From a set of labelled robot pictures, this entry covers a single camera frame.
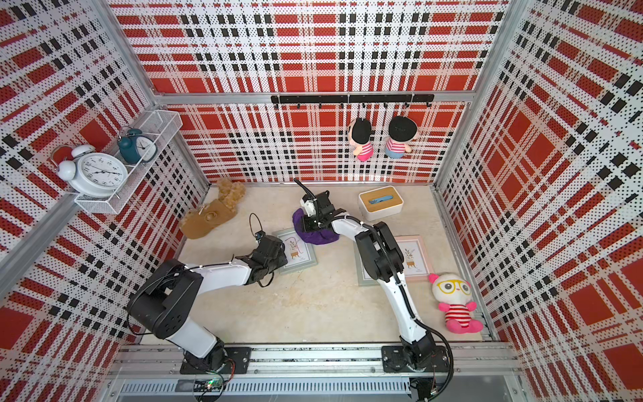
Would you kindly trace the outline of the pink picture frame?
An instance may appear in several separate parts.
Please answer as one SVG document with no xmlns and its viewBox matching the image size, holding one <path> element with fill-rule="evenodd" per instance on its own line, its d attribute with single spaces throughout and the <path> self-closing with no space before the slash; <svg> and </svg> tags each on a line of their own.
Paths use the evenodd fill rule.
<svg viewBox="0 0 643 402">
<path fill-rule="evenodd" d="M 421 236 L 397 236 L 404 257 L 404 274 L 408 281 L 428 281 L 432 266 Z"/>
</svg>

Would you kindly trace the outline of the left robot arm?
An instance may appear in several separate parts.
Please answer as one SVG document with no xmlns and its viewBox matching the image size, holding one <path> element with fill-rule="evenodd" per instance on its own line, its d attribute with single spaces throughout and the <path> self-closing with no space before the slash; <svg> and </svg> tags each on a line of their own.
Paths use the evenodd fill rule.
<svg viewBox="0 0 643 402">
<path fill-rule="evenodd" d="M 191 318 L 198 296 L 235 286 L 259 284 L 287 264 L 286 246 L 258 233 L 257 247 L 226 263 L 187 266 L 167 260 L 130 297 L 127 316 L 184 352 L 183 374 L 215 373 L 229 361 L 224 342 Z"/>
</svg>

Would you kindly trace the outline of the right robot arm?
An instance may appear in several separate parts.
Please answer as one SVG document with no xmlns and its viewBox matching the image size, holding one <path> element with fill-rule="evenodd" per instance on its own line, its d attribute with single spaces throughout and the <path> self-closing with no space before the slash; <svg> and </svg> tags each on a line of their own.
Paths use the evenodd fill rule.
<svg viewBox="0 0 643 402">
<path fill-rule="evenodd" d="M 305 192 L 300 202 L 303 231 L 330 230 L 354 241 L 363 268 L 381 286 L 394 311 L 407 365 L 413 370 L 425 368 L 437 351 L 436 342 L 408 293 L 403 254 L 387 224 L 366 224 L 346 210 L 335 208 L 329 191 L 313 194 L 306 186 L 301 188 Z"/>
</svg>

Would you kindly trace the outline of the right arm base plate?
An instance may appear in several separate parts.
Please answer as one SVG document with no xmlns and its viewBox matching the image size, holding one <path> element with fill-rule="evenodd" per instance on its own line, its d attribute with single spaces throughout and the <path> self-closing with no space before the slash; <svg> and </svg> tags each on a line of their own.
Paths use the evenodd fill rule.
<svg viewBox="0 0 643 402">
<path fill-rule="evenodd" d="M 401 344 L 383 346 L 381 348 L 383 371 L 389 374 L 397 373 L 448 373 L 450 360 L 444 346 L 419 357 L 410 347 Z"/>
</svg>

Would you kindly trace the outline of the purple cloth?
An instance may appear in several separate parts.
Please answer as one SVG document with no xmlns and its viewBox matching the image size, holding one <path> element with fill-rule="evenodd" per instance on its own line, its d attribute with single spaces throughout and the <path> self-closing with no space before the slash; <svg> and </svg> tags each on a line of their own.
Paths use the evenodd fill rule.
<svg viewBox="0 0 643 402">
<path fill-rule="evenodd" d="M 314 246 L 324 246 L 334 243 L 339 240 L 340 236 L 332 229 L 323 229 L 320 231 L 305 232 L 303 226 L 303 218 L 305 217 L 302 209 L 297 209 L 292 216 L 292 222 L 296 234 L 308 244 Z"/>
</svg>

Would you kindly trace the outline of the green picture frame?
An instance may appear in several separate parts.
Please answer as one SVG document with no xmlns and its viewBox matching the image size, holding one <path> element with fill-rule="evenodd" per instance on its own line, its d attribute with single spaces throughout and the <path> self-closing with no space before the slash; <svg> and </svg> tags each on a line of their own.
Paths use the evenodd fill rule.
<svg viewBox="0 0 643 402">
<path fill-rule="evenodd" d="M 359 286 L 377 286 L 378 285 L 377 281 L 370 277 L 370 275 L 366 272 L 363 266 L 363 262 L 358 250 L 358 246 L 353 245 L 353 249 L 354 249 L 355 261 L 356 261 L 358 285 Z"/>
<path fill-rule="evenodd" d="M 302 240 L 294 229 L 277 231 L 274 236 L 285 245 L 287 263 L 278 269 L 281 275 L 302 271 L 318 264 L 313 245 Z"/>
</svg>

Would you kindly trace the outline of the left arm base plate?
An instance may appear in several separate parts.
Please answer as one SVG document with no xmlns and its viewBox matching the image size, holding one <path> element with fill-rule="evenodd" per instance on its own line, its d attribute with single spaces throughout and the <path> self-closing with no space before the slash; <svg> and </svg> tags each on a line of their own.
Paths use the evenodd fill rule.
<svg viewBox="0 0 643 402">
<path fill-rule="evenodd" d="M 197 358 L 192 353 L 184 353 L 181 375 L 244 375 L 251 361 L 252 348 L 215 347 L 206 357 Z"/>
</svg>

